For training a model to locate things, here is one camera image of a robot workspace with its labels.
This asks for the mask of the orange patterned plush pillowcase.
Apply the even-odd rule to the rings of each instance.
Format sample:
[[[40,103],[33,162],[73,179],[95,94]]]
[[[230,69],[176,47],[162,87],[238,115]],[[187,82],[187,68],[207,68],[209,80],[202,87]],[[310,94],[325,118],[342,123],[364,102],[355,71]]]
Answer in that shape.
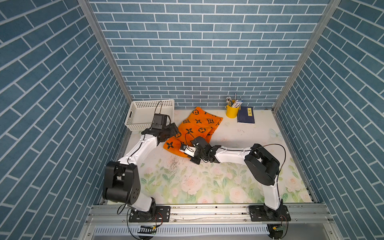
[[[202,137],[209,143],[222,121],[222,117],[196,107],[179,125],[179,133],[165,142],[164,149],[179,157],[187,158],[188,155],[180,151],[182,144],[192,147],[191,141],[197,137]]]

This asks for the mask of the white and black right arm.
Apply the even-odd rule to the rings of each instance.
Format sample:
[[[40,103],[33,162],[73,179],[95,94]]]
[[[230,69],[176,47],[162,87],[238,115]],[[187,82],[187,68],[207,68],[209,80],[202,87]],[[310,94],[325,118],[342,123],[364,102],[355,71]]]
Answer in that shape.
[[[254,144],[243,149],[211,146],[202,137],[192,140],[192,144],[191,147],[180,148],[181,152],[191,158],[191,162],[197,165],[204,161],[247,166],[256,181],[263,185],[265,210],[276,213],[282,209],[283,202],[278,189],[281,164],[264,146]]]

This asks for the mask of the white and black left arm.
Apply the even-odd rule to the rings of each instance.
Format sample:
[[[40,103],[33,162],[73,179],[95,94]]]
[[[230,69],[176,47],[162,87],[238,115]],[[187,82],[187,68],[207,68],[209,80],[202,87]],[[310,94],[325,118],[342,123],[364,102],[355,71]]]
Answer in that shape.
[[[141,193],[139,166],[159,143],[166,142],[178,133],[178,127],[174,123],[142,131],[141,138],[126,155],[106,165],[103,198],[124,203],[140,212],[153,212],[155,200]]]

